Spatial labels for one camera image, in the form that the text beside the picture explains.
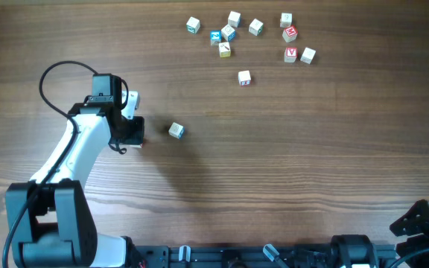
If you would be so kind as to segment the plain wooden block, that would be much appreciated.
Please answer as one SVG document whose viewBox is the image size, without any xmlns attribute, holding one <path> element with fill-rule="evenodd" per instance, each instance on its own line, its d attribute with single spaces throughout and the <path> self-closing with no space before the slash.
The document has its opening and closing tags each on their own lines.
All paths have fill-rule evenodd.
<svg viewBox="0 0 429 268">
<path fill-rule="evenodd" d="M 143 143 L 142 144 L 134 144 L 134 145 L 130 145 L 133 148 L 143 148 Z"/>
</svg>

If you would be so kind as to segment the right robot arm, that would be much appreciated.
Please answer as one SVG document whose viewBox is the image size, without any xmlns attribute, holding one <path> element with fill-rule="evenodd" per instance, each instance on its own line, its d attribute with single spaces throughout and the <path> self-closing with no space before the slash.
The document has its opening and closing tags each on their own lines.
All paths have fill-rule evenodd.
<svg viewBox="0 0 429 268">
<path fill-rule="evenodd" d="M 429 204 L 419 200 L 390 225 L 396 236 L 406 236 L 395 246 L 398 259 L 391 267 L 429 267 Z M 331 239 L 336 267 L 379 267 L 380 257 L 375 245 L 365 235 L 336 235 Z"/>
</svg>

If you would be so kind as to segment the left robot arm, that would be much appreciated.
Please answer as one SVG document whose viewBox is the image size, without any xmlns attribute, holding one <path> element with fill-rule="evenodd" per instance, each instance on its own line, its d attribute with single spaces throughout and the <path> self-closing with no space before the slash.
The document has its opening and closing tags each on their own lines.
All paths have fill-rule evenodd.
<svg viewBox="0 0 429 268">
<path fill-rule="evenodd" d="M 126 240 L 98 234 L 84 188 L 105 147 L 126 153 L 141 147 L 139 95 L 112 74 L 94 74 L 92 93 L 66 114 L 67 128 L 48 161 L 28 182 L 7 189 L 10 232 L 3 263 L 18 267 L 119 267 Z"/>
</svg>

